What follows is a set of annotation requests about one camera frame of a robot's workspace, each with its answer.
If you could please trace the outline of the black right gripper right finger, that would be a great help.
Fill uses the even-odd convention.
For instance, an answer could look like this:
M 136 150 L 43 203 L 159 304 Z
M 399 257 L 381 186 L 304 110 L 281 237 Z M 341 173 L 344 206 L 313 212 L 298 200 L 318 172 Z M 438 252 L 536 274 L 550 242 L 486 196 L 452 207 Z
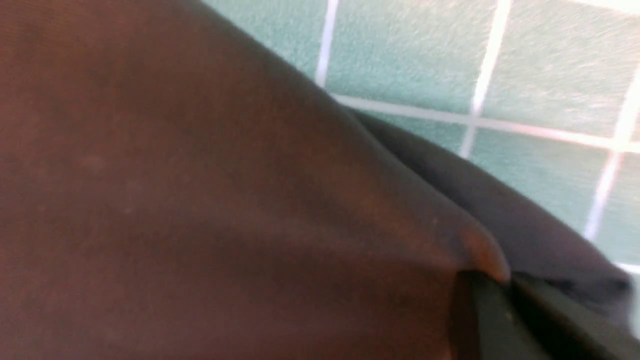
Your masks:
M 638 360 L 639 340 L 526 274 L 511 277 L 514 307 L 551 360 Z

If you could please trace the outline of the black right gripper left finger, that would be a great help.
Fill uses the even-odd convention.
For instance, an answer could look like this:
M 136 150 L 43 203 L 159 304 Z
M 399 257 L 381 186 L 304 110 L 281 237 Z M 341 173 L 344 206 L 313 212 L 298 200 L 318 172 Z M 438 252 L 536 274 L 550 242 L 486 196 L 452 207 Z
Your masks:
M 548 360 L 512 305 L 508 290 L 484 273 L 457 274 L 459 360 Z

